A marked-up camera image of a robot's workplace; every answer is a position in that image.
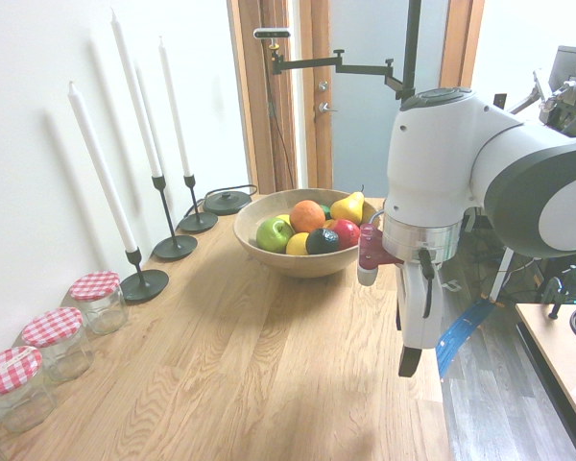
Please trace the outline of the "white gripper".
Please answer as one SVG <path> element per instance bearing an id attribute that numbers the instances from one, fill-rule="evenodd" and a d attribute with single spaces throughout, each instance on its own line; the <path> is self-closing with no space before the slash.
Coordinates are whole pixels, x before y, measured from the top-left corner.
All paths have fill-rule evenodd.
<path id="1" fill-rule="evenodd" d="M 401 350 L 398 375 L 412 377 L 418 369 L 422 349 L 434 349 L 442 334 L 444 295 L 438 269 L 434 269 L 431 289 L 419 263 L 398 266 L 396 276 Z"/>

